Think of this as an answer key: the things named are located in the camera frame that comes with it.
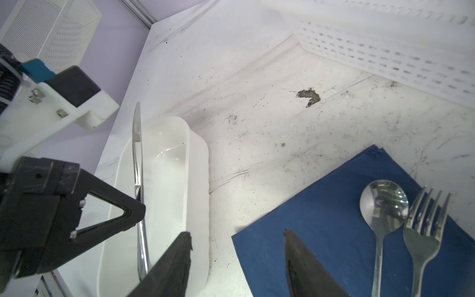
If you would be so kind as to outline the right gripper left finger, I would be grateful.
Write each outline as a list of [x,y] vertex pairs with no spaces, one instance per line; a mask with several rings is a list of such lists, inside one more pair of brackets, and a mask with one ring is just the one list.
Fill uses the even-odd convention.
[[189,280],[192,238],[183,231],[129,297],[183,297]]

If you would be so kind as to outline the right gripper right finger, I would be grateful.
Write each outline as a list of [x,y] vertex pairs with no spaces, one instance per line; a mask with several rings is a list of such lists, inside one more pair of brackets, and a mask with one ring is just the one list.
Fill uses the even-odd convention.
[[293,230],[286,229],[285,261],[289,295],[292,297],[346,297],[324,266]]

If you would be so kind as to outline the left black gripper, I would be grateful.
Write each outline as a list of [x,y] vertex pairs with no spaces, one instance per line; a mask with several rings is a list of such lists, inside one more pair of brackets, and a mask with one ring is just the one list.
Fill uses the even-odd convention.
[[146,206],[76,163],[22,157],[1,193],[1,291],[63,266],[145,217]]

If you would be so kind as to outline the silver table knife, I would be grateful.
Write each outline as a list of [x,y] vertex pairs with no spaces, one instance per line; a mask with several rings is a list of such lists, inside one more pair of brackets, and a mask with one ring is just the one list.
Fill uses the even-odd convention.
[[[143,186],[143,148],[142,148],[142,124],[141,124],[141,103],[137,102],[133,122],[132,122],[132,156],[134,165],[134,190],[136,200],[141,204],[144,202],[144,186]],[[137,224],[137,270],[139,280],[147,276],[150,260],[147,244],[147,232],[145,219]]]

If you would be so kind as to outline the blue paper napkin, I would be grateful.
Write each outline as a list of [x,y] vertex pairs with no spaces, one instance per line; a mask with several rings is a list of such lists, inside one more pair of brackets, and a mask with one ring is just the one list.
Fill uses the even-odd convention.
[[[359,200],[377,179],[396,182],[410,204],[421,190],[384,150],[373,145],[232,236],[254,297],[289,297],[285,229],[293,230],[352,297],[370,297],[376,239]],[[384,239],[381,297],[410,297],[411,256],[402,228]],[[474,297],[475,241],[447,218],[441,249],[424,271],[422,297]]]

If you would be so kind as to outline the silver spoon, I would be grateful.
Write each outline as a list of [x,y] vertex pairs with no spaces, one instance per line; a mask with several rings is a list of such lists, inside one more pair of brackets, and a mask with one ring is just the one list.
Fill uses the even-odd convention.
[[373,297],[380,296],[383,240],[406,221],[409,202],[403,189],[393,181],[378,179],[368,184],[360,198],[363,219],[376,236],[376,256],[372,284]]

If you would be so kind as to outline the white rectangular plastic tray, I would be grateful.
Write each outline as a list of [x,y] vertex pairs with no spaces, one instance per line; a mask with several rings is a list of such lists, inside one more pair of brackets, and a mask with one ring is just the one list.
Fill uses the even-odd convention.
[[[151,263],[183,231],[192,238],[186,295],[196,297],[209,275],[209,148],[187,122],[169,117],[142,128],[145,225]],[[105,241],[97,280],[100,297],[124,297],[139,284],[137,229]]]

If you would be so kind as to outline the silver fork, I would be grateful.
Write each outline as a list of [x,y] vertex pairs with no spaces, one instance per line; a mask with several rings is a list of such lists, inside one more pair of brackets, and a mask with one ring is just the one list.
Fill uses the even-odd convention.
[[433,189],[430,189],[428,193],[425,188],[421,189],[403,227],[404,243],[413,263],[411,290],[413,297],[421,296],[424,269],[427,263],[439,253],[452,196],[452,193],[448,193],[442,210],[436,215],[442,192],[439,192],[433,204],[429,204],[432,192]]

